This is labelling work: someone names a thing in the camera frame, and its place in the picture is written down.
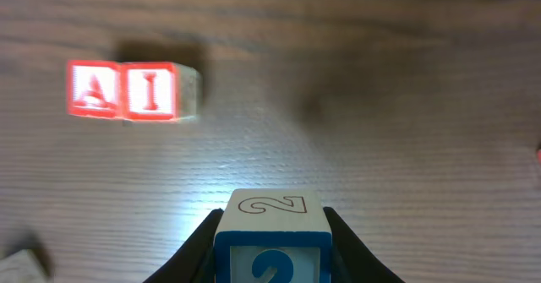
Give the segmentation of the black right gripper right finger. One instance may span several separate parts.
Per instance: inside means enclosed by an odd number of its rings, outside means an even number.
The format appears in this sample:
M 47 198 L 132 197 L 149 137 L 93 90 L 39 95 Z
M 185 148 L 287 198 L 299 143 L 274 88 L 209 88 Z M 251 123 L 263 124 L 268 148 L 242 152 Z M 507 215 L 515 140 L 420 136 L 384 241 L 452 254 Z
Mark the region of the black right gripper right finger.
M 332 283 L 404 283 L 382 264 L 331 207 L 323 211 L 332 232 Z

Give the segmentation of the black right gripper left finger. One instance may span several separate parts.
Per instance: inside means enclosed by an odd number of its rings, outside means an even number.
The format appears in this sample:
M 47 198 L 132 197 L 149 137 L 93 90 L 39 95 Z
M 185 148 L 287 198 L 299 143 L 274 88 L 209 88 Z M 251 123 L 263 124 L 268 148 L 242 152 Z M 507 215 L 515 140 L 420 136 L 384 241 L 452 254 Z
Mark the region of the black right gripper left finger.
M 214 235 L 224 210 L 212 210 L 184 244 L 144 283 L 214 283 Z

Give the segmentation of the blue 2 number block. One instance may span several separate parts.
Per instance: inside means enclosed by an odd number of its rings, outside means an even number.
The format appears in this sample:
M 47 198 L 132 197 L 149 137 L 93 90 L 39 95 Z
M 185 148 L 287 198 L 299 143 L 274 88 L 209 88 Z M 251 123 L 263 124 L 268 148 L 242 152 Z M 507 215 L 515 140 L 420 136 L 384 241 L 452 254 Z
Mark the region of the blue 2 number block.
M 314 190 L 234 190 L 213 249 L 216 283 L 331 282 L 332 232 Z

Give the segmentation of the red I letter block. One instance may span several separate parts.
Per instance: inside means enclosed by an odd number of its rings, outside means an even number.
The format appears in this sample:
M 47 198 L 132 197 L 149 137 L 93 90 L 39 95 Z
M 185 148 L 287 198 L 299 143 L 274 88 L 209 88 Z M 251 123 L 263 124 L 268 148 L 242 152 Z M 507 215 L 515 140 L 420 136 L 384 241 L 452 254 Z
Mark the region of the red I letter block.
M 197 117 L 201 75 L 173 62 L 121 65 L 122 114 L 131 122 L 181 122 Z

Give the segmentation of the red A letter block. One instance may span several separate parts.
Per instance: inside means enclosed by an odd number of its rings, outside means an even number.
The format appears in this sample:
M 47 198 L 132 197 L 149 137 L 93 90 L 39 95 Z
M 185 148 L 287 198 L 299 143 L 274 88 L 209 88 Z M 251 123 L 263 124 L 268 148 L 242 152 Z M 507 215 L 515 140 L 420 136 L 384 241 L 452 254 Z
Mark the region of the red A letter block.
M 70 60 L 66 86 L 69 115 L 111 120 L 121 117 L 119 63 Z

